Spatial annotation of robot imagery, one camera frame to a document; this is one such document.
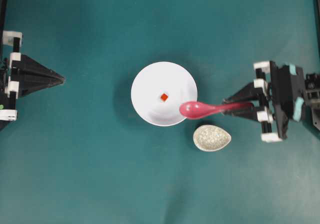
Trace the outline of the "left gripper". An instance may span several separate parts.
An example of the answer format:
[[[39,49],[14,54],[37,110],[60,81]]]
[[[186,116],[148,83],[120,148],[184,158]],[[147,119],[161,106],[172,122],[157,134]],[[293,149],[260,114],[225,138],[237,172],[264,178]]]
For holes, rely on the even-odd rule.
[[[12,46],[12,53],[9,56],[8,62],[9,72],[11,72],[12,69],[18,69],[32,75],[54,78],[58,80],[53,80],[49,83],[22,80],[14,81],[11,80],[11,76],[9,74],[8,77],[4,78],[4,96],[8,100],[8,107],[0,109],[1,121],[17,120],[18,111],[16,110],[16,100],[18,98],[25,97],[42,89],[62,85],[65,82],[65,78],[62,75],[38,63],[29,56],[21,54],[20,47],[22,46],[22,40],[23,34],[21,32],[4,30],[2,33],[2,44]]]

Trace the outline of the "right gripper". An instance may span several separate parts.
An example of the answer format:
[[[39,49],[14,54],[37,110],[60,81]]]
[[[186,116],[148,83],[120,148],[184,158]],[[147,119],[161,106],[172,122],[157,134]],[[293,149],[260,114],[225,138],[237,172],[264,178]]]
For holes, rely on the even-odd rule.
[[[294,64],[278,67],[273,61],[256,62],[253,68],[256,79],[222,103],[259,101],[262,106],[222,113],[260,122],[264,127],[262,141],[281,142],[287,138],[289,121],[299,122],[303,117],[307,98],[304,71]]]

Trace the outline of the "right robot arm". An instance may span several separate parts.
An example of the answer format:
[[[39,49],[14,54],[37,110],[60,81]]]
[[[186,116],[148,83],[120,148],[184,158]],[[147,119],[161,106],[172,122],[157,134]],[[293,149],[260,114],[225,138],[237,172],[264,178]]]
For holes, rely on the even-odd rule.
[[[223,114],[241,117],[261,124],[264,142],[281,142],[287,138],[289,121],[300,122],[311,111],[311,121],[320,127],[320,76],[304,74],[301,67],[274,61],[261,61],[253,65],[256,78],[224,104],[258,102],[258,106],[240,107]]]

